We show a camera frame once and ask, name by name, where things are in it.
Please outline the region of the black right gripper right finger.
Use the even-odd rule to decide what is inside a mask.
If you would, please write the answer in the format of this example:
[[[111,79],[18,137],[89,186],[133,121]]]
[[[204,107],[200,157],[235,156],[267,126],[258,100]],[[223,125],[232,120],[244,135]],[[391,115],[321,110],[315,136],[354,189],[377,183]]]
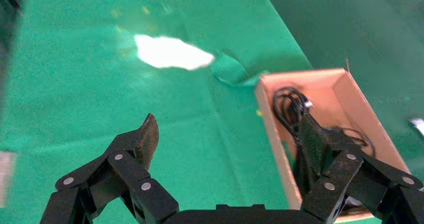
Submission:
[[[349,197],[382,223],[423,223],[424,186],[418,178],[367,155],[309,114],[298,129],[303,154],[317,176],[300,208],[317,223],[334,223]]]

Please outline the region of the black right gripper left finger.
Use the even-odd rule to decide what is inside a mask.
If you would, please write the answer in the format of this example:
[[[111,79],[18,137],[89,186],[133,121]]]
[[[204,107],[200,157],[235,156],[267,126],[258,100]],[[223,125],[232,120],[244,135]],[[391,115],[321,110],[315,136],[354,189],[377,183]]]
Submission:
[[[178,202],[148,171],[159,142],[157,124],[147,115],[140,128],[117,135],[102,155],[61,177],[41,223],[92,223],[115,199],[139,223],[164,223],[178,213]]]

